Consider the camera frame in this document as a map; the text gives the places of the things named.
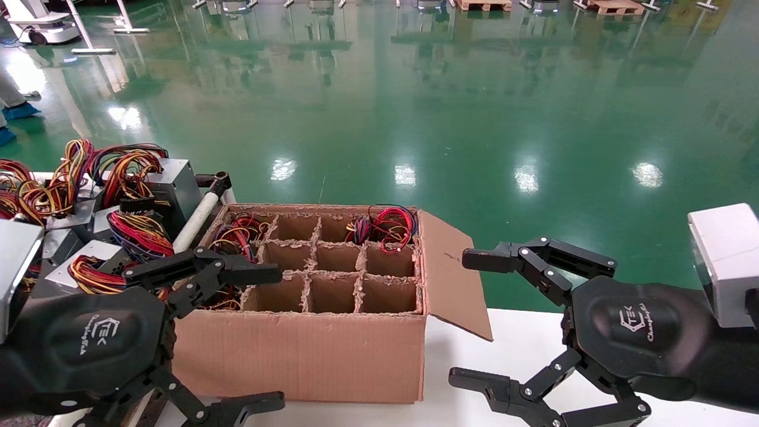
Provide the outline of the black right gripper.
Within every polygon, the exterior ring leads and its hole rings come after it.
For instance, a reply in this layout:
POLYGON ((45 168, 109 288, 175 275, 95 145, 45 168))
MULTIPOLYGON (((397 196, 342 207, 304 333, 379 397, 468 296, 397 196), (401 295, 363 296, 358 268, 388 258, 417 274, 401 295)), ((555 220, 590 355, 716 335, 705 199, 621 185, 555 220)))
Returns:
POLYGON ((525 384, 504 375, 453 367, 448 384, 482 393, 491 411, 529 426, 638 426, 651 415, 635 392, 656 398, 697 394, 699 360, 715 327, 699 290, 612 279, 617 262, 564 241, 540 237, 467 248, 463 268, 520 274, 566 316, 566 349, 525 384), (560 271, 590 279, 573 289, 560 271), (616 402, 559 413, 546 397, 578 368, 616 402))

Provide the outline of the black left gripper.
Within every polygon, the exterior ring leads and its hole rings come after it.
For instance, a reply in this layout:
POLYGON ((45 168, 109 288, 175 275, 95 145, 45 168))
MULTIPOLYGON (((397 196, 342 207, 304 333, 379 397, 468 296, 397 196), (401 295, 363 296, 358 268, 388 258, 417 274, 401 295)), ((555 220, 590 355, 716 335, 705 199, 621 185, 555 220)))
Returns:
POLYGON ((121 294, 74 294, 32 300, 21 311, 21 410, 57 415, 91 407, 89 426, 121 426, 144 395, 165 394, 184 426, 242 426, 282 410, 281 391, 204 405, 166 367, 168 321, 184 318, 229 287, 282 281, 278 265, 197 247, 131 267, 121 294), (186 283, 165 302, 146 290, 186 283))

